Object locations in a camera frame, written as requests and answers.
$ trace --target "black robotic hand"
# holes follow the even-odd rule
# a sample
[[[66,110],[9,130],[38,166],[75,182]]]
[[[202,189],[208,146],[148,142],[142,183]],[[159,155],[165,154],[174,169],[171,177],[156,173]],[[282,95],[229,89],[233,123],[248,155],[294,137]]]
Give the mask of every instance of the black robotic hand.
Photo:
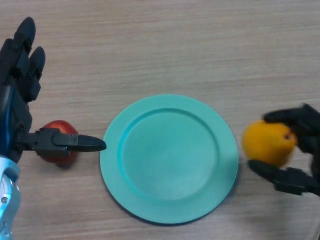
[[[320,196],[320,113],[304,104],[301,107],[268,112],[263,120],[283,123],[296,134],[298,148],[312,156],[312,176],[301,169],[279,169],[258,159],[248,162],[250,169],[271,182],[278,191],[296,195],[309,192]]]
[[[39,80],[46,55],[38,47],[29,57],[36,36],[36,25],[27,17],[13,39],[0,50],[0,156],[17,163],[23,151],[43,156],[68,156],[73,152],[96,152],[106,143],[96,137],[61,133],[59,129],[41,128],[29,133],[32,116],[29,103],[40,92]]]

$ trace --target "wooden table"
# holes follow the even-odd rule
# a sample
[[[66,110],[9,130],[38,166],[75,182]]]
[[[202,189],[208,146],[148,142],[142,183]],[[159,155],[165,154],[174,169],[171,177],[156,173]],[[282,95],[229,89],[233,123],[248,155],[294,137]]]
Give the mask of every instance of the wooden table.
[[[320,109],[317,0],[2,0],[0,38],[34,18],[46,51],[32,130],[64,119],[102,138],[130,103],[159,93],[204,101],[238,143],[261,114],[307,102]],[[19,162],[17,240],[311,240],[319,199],[275,192],[240,159],[232,196],[192,224],[160,227],[111,200],[98,153],[61,170],[26,152]],[[292,166],[308,169],[296,152]]]

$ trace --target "wood grain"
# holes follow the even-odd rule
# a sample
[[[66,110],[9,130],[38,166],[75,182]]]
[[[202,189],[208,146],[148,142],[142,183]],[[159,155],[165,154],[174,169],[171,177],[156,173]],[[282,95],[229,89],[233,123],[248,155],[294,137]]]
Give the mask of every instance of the wood grain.
[[[64,119],[102,138],[130,103],[183,94],[215,108],[238,143],[261,114],[302,102],[320,109],[320,1],[1,0],[0,39],[27,16],[46,51],[32,129]],[[99,154],[60,170],[24,153],[17,240],[308,240],[319,199],[275,192],[241,158],[232,195],[192,224],[131,218],[106,193]],[[309,156],[292,166],[308,169]]]

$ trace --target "plastic plate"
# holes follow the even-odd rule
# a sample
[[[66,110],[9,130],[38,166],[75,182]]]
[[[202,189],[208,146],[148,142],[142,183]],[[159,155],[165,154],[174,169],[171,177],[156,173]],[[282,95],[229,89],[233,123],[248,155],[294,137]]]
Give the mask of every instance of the plastic plate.
[[[163,94],[125,108],[104,135],[103,180],[113,198],[148,222],[199,219],[228,195],[238,170],[234,135],[196,99]]]

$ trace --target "plate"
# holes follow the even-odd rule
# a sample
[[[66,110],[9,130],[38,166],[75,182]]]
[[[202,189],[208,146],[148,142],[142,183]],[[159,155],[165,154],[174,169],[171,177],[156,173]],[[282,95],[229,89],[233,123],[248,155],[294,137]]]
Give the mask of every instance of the plate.
[[[235,137],[203,102],[154,95],[125,108],[108,127],[100,153],[103,180],[132,215],[177,225],[214,210],[238,170]]]

